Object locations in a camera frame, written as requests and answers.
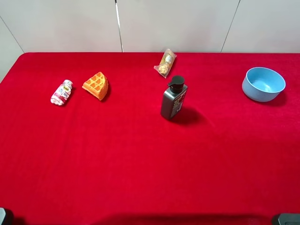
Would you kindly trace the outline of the small white pink bottle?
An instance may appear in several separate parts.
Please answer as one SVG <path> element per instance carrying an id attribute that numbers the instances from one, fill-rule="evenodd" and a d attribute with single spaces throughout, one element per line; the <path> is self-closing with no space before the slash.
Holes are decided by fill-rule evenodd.
<path id="1" fill-rule="evenodd" d="M 64 105 L 71 95 L 72 88 L 73 83 L 70 80 L 64 80 L 51 96 L 50 102 L 58 106 Z"/>

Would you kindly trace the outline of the black pump bottle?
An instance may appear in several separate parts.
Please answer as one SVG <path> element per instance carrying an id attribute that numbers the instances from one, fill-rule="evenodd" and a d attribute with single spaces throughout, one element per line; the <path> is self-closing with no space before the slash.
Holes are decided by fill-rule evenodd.
<path id="1" fill-rule="evenodd" d="M 168 83 L 168 88 L 163 93 L 162 117 L 170 120 L 181 110 L 187 89 L 188 87 L 182 76 L 176 75 L 172 78 Z"/>

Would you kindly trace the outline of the clear chocolate snack packet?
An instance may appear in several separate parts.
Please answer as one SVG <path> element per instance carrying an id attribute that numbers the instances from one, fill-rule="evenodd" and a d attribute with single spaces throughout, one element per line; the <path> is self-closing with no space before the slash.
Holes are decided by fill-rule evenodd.
<path id="1" fill-rule="evenodd" d="M 177 55 L 174 54 L 170 49 L 166 49 L 164 55 L 158 66 L 154 66 L 154 69 L 164 78 L 166 78 L 173 66 L 173 63 Z"/>

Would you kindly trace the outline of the orange waffle wedge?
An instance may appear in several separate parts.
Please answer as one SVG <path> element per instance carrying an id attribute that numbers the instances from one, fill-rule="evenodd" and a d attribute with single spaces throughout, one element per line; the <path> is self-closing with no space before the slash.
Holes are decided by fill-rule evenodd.
<path id="1" fill-rule="evenodd" d="M 88 91 L 98 100 L 103 100 L 108 92 L 108 80 L 102 72 L 93 75 L 82 85 L 82 88 Z"/>

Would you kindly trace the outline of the red tablecloth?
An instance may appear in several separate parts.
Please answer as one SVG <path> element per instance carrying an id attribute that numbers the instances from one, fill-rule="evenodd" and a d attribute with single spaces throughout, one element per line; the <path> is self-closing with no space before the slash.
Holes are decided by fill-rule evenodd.
<path id="1" fill-rule="evenodd" d="M 181 111 L 160 114 L 160 53 L 25 53 L 0 84 L 0 205 L 16 225 L 269 224 L 300 211 L 300 56 L 179 53 Z M 285 89 L 257 102 L 246 72 Z M 98 72 L 108 92 L 82 88 Z M 51 96 L 73 83 L 62 106 Z"/>

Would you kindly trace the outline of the light blue bowl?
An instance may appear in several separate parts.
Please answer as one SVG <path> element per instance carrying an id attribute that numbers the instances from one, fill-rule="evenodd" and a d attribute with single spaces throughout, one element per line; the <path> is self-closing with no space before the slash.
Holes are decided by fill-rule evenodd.
<path id="1" fill-rule="evenodd" d="M 285 79 L 278 72 L 265 67 L 249 69 L 242 82 L 244 94 L 257 102 L 272 101 L 285 87 Z"/>

